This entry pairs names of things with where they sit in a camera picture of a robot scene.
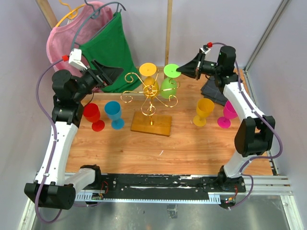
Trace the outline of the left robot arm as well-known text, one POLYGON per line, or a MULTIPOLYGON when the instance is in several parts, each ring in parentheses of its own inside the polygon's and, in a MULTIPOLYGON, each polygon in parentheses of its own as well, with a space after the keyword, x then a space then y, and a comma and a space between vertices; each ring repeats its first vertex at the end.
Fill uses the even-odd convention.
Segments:
POLYGON ((43 109, 51 122, 51 134, 43 164, 32 183, 27 183, 24 193, 36 208, 46 207, 68 210, 76 195, 85 187, 98 189, 103 178, 97 165, 84 165, 65 178, 65 168, 74 137, 79 129, 84 106, 82 100, 96 87, 112 85, 123 73, 123 68, 108 67, 91 62, 93 68, 84 68, 82 76, 73 76, 68 70, 56 71, 52 76, 52 114, 43 109))

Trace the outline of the blue wine glass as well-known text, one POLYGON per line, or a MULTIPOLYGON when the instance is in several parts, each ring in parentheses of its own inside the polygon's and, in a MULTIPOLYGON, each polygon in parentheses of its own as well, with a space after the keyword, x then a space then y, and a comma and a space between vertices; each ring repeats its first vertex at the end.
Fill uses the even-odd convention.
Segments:
POLYGON ((121 118, 122 110, 121 106, 116 101, 108 102, 105 107, 104 111, 108 118, 111 120, 111 126, 115 130, 122 129, 125 125, 124 120, 121 118))

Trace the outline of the red wine glass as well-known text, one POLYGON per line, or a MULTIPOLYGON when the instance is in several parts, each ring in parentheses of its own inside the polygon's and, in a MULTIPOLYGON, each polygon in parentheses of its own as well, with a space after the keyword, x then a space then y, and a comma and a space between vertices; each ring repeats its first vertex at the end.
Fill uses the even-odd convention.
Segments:
POLYGON ((100 119, 100 110, 97 104, 89 103, 84 107, 83 116, 92 123, 92 130, 100 132, 105 128, 105 123, 100 119))

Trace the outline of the green wine glass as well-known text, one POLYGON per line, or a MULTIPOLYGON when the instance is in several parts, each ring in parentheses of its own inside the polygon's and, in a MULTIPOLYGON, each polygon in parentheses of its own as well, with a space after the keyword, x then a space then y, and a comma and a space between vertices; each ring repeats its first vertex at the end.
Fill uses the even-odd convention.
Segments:
POLYGON ((177 93, 178 83, 176 79, 181 75, 181 72, 177 71, 178 68, 177 64, 168 64, 164 67, 166 78, 161 84, 160 95, 165 99, 175 96, 177 93))

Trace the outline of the pink wine glass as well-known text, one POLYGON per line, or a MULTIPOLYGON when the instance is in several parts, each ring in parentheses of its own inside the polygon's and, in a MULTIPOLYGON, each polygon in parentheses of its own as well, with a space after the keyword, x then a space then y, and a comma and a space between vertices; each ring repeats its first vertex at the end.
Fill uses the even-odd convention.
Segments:
POLYGON ((221 128, 229 128, 231 126, 231 120, 237 117, 238 115, 234 107, 230 101, 227 101, 223 109, 223 116, 218 118, 217 124, 221 128))

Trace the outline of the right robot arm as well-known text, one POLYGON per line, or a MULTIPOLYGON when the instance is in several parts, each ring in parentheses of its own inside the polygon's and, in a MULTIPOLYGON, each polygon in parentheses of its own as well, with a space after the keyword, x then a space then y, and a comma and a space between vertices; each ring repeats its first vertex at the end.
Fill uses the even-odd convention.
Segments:
POLYGON ((266 116, 247 95, 237 67, 236 49, 221 44, 216 62, 207 61, 206 54, 213 46, 205 44, 196 57, 177 68, 183 75, 198 80, 202 74, 214 76, 219 91, 228 99, 241 122, 235 136, 235 152, 226 165, 220 168, 213 185, 227 192, 235 184, 240 185, 243 172, 256 159, 272 147, 275 119, 266 116))

